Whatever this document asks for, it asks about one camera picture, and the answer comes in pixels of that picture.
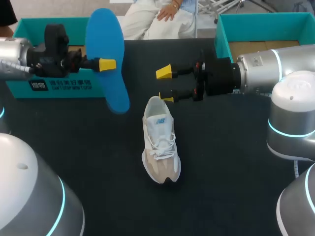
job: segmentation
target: shoe insole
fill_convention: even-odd
[[[118,114],[125,113],[130,102],[122,77],[124,37],[118,19],[111,10],[100,8],[92,13],[86,29],[85,46],[88,59],[116,60],[116,69],[94,73],[110,110]]]

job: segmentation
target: white pants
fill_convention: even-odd
[[[121,23],[125,39],[170,39],[193,37],[194,14],[179,9],[174,19],[158,21],[163,6],[172,0],[137,0],[132,4]]]

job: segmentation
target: shoelace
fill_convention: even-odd
[[[149,136],[149,141],[152,145],[152,148],[154,150],[150,151],[150,155],[154,155],[155,160],[162,160],[166,158],[170,158],[175,155],[175,149],[173,149],[173,146],[175,144],[176,136],[174,133],[171,134],[173,136],[173,139],[167,139],[167,138],[159,138],[155,144],[153,144],[151,137]],[[160,141],[165,140],[168,142],[168,147],[159,147]]]

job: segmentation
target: shoe sole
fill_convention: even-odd
[[[177,179],[175,180],[175,182],[178,180],[179,176],[181,175],[181,170],[182,170],[181,160],[180,160],[179,156],[177,156],[177,157],[178,157],[178,171],[179,171],[179,174],[178,174],[178,177],[177,177]],[[149,176],[151,177],[151,179],[153,179],[156,183],[158,183],[158,184],[163,184],[163,183],[158,182],[158,181],[157,181],[155,178],[153,178],[153,176],[150,174],[150,172],[149,172],[149,170],[148,170],[148,167],[147,167],[147,165],[146,165],[146,162],[145,162],[144,158],[145,158],[145,156],[144,156],[144,151],[143,151],[143,153],[142,153],[142,163],[143,163],[144,168],[146,169],[147,173],[149,174]]]

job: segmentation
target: shoe tongue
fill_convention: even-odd
[[[159,138],[170,139],[173,129],[173,117],[166,114],[149,117],[147,118],[147,129],[153,144]],[[166,147],[167,145],[165,140],[161,140],[159,143],[159,147]]]

